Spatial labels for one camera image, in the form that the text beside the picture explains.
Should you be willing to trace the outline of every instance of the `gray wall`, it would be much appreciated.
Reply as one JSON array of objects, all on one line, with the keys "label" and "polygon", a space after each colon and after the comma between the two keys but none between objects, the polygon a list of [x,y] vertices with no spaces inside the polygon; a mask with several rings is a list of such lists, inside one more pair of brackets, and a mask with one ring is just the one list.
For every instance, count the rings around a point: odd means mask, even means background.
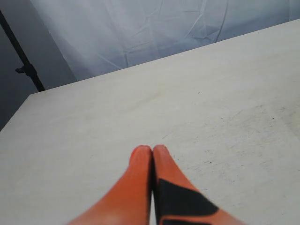
[{"label": "gray wall", "polygon": [[[0,1],[0,9],[46,89],[77,81],[29,0]],[[28,95],[37,92],[0,27],[0,130]]]}]

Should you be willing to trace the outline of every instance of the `table surface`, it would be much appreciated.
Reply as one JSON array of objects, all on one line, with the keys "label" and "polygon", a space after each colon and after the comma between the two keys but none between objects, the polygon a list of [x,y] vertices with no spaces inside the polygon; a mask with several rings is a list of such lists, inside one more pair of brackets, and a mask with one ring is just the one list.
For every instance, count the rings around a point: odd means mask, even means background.
[{"label": "table surface", "polygon": [[241,220],[298,224],[299,27],[29,96],[0,132],[0,224],[68,222],[110,189],[135,146],[158,143]]}]

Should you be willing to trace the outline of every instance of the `white backdrop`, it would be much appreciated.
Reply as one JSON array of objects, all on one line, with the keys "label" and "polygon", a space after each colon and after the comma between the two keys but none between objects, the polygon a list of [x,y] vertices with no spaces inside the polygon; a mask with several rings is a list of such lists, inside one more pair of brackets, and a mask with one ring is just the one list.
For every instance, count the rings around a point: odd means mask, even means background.
[{"label": "white backdrop", "polygon": [[31,0],[78,80],[300,18],[300,0]]}]

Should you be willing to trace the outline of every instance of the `wrinkled fabric backdrop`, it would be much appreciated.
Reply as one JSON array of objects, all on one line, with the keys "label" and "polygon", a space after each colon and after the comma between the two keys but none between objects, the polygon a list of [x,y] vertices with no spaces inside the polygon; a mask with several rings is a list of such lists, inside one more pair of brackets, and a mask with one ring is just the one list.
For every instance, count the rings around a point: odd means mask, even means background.
[{"label": "wrinkled fabric backdrop", "polygon": [[31,2],[77,80],[300,18],[300,0]]}]

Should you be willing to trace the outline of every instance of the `white table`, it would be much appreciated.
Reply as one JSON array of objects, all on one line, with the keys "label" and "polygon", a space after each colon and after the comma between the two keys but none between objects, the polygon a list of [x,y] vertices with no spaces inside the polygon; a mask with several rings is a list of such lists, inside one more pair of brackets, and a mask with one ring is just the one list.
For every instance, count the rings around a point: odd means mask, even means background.
[{"label": "white table", "polygon": [[66,223],[157,143],[238,218],[298,224],[299,40],[297,20],[29,96],[0,132],[0,224]]}]

